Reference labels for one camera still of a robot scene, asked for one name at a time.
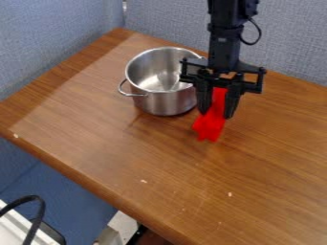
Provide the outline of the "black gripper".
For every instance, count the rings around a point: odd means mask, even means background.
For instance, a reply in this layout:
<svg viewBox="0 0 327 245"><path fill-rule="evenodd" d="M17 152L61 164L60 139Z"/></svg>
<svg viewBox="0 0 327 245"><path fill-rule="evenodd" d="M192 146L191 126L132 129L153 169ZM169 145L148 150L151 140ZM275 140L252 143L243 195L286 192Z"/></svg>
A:
<svg viewBox="0 0 327 245"><path fill-rule="evenodd" d="M228 120L244 93L261 93L265 69L240 60L243 38L212 36L207 58L183 58L180 80L193 85L196 106L204 115L212 104L213 87L225 88L223 116Z"/></svg>

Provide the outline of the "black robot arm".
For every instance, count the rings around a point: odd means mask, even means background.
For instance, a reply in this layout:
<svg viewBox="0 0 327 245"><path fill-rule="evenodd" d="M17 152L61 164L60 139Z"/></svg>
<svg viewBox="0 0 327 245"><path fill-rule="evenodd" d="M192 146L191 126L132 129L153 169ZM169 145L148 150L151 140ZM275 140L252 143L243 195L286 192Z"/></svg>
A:
<svg viewBox="0 0 327 245"><path fill-rule="evenodd" d="M252 17L257 15L257 0L207 0L211 15L207 30L209 46L207 58L183 58L180 81L195 88L196 107L204 115L213 101L213 89L223 88L223 117L228 120L245 93L261 93L267 70L243 62L239 58L241 44L255 45L243 38L244 24L251 22L261 30Z"/></svg>

